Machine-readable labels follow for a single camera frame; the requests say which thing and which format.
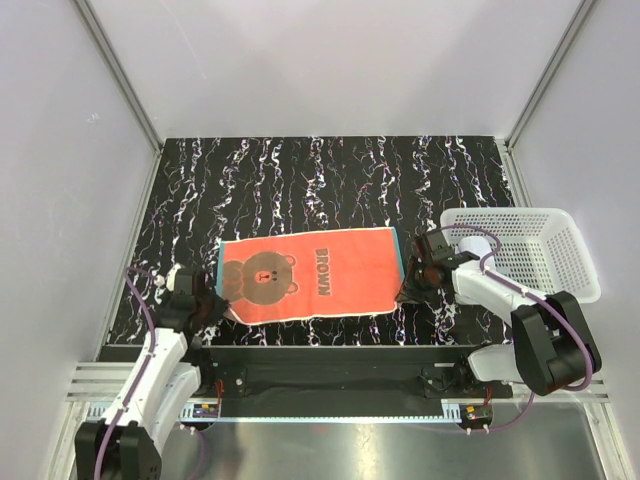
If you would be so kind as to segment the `white plastic basket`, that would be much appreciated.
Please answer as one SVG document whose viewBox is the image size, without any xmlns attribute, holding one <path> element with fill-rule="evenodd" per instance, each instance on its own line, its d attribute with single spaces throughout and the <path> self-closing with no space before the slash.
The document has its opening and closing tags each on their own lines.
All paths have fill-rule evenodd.
<svg viewBox="0 0 640 480">
<path fill-rule="evenodd" d="M 496 252 L 489 267 L 530 289 L 567 291 L 579 303 L 599 300 L 601 287 L 589 250 L 571 215 L 557 208 L 450 208 L 440 216 L 453 245 L 470 236 Z"/>
</svg>

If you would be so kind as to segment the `white towel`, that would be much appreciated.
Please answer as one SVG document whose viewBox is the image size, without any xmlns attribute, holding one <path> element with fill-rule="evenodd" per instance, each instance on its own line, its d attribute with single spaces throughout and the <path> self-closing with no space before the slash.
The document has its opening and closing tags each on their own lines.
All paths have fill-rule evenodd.
<svg viewBox="0 0 640 480">
<path fill-rule="evenodd" d="M 491 243 L 482 236 L 469 236 L 462 238 L 457 245 L 459 252 L 470 252 L 480 260 L 486 257 L 487 262 L 493 260 L 493 249 Z"/>
</svg>

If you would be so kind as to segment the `orange brown towel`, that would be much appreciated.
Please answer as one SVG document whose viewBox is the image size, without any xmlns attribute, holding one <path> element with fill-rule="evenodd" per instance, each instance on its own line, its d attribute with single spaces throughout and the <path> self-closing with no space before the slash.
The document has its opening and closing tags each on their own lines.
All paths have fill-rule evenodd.
<svg viewBox="0 0 640 480">
<path fill-rule="evenodd" d="M 404 267 L 393 227 L 224 241 L 216 291 L 248 326 L 386 314 Z"/>
</svg>

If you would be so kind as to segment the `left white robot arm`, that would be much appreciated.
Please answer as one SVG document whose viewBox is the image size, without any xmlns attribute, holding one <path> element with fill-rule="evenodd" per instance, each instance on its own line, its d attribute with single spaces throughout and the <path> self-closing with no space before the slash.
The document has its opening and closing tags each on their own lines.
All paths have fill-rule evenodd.
<svg viewBox="0 0 640 480">
<path fill-rule="evenodd" d="M 193 395 L 222 396 L 211 354 L 194 343 L 199 330 L 229 309 L 203 270 L 180 264 L 154 284 L 162 291 L 151 311 L 140 305 L 148 332 L 131 373 L 96 421 L 74 438 L 80 479 L 158 479 L 162 452 L 184 404 Z"/>
</svg>

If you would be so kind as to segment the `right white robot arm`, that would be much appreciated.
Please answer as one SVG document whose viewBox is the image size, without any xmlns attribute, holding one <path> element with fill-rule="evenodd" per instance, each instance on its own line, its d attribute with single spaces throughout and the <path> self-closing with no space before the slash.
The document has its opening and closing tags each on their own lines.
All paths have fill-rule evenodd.
<svg viewBox="0 0 640 480">
<path fill-rule="evenodd" d="M 533 290 L 495 266 L 500 240 L 476 228 L 457 245 L 436 229 L 416 237 L 397 303 L 426 303 L 441 289 L 479 305 L 512 332 L 509 345 L 479 347 L 454 371 L 454 384 L 476 396 L 490 382 L 522 383 L 539 396 L 557 390 L 582 391 L 602 360 L 578 300 L 567 291 Z"/>
</svg>

